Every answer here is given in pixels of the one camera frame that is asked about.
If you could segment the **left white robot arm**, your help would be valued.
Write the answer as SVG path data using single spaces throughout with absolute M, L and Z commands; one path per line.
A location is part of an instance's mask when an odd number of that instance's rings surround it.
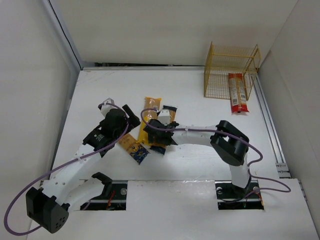
M 118 107 L 104 102 L 99 110 L 103 120 L 83 139 L 73 159 L 56 167 L 56 175 L 25 194 L 28 217 L 51 234 L 64 226 L 71 212 L 111 189 L 112 179 L 101 172 L 84 183 L 79 182 L 80 177 L 141 123 L 126 104 Z

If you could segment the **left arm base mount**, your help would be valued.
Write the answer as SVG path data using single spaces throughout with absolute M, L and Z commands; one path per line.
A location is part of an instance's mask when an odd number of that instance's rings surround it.
M 110 190 L 104 188 L 101 195 L 80 206 L 81 211 L 125 211 L 127 208 L 128 181 L 112 182 Z

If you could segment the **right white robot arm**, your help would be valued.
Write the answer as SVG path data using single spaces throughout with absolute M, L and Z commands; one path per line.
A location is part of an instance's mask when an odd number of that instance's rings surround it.
M 151 143 L 170 145 L 200 145 L 212 147 L 223 162 L 229 165 L 231 183 L 245 189 L 251 177 L 248 174 L 247 152 L 249 138 L 226 120 L 213 126 L 187 126 L 173 121 L 163 124 L 149 120 L 143 131 Z

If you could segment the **red white spaghetti bag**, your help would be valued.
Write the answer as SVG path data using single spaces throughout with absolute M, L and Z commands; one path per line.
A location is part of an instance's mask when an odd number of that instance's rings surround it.
M 248 113 L 247 97 L 243 75 L 241 73 L 228 74 L 228 86 L 232 113 Z

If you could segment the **dark blue spaghetti bag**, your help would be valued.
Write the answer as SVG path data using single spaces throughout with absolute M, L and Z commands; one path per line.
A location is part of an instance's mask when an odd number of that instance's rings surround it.
M 173 122 L 176 117 L 177 108 L 174 106 L 170 106 L 170 105 L 163 105 L 162 109 L 168 109 L 170 111 L 170 123 Z M 153 145 L 151 145 L 150 150 L 164 155 L 166 152 L 166 147 L 167 147 L 166 145 L 154 143 Z

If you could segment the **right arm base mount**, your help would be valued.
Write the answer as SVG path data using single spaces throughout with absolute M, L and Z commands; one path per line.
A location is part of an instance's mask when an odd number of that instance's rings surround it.
M 216 197 L 219 210 L 264 210 L 261 194 L 250 192 L 259 188 L 257 180 L 251 181 L 246 188 L 240 188 L 230 180 L 216 181 Z

